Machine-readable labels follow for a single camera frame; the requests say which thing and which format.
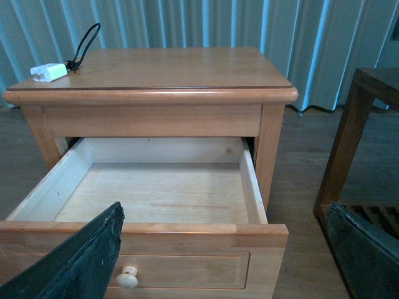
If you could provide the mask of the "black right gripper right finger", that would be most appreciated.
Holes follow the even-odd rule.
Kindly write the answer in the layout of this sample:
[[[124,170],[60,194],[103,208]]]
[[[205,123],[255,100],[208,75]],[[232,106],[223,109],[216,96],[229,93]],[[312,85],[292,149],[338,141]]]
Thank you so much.
[[[328,235],[354,298],[398,298],[398,240],[343,205],[326,213]]]

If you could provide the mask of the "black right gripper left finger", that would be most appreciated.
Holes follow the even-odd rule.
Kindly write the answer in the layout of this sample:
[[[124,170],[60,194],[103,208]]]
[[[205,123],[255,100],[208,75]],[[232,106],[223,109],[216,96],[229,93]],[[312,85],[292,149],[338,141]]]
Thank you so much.
[[[124,218],[115,202],[1,286],[1,298],[103,298],[118,259]]]

